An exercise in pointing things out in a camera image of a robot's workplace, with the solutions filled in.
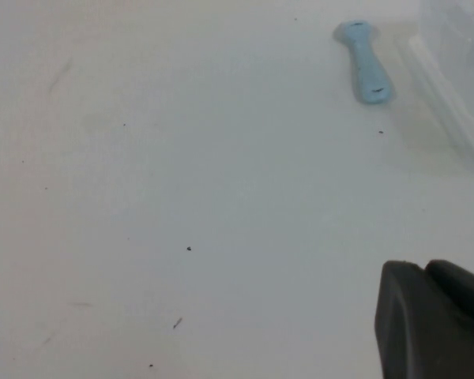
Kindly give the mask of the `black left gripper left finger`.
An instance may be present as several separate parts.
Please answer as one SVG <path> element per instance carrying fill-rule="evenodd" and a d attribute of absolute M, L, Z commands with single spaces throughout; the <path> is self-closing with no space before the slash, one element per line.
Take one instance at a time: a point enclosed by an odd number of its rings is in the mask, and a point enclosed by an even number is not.
<path fill-rule="evenodd" d="M 385 378 L 474 378 L 474 317 L 426 267 L 382 266 L 374 330 Z"/>

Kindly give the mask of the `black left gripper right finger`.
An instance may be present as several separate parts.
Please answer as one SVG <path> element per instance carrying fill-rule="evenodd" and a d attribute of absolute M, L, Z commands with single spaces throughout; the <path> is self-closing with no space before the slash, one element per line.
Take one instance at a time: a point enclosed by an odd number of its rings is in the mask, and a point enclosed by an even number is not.
<path fill-rule="evenodd" d="M 474 274 L 444 260 L 427 264 L 427 274 L 465 313 L 474 317 Z"/>

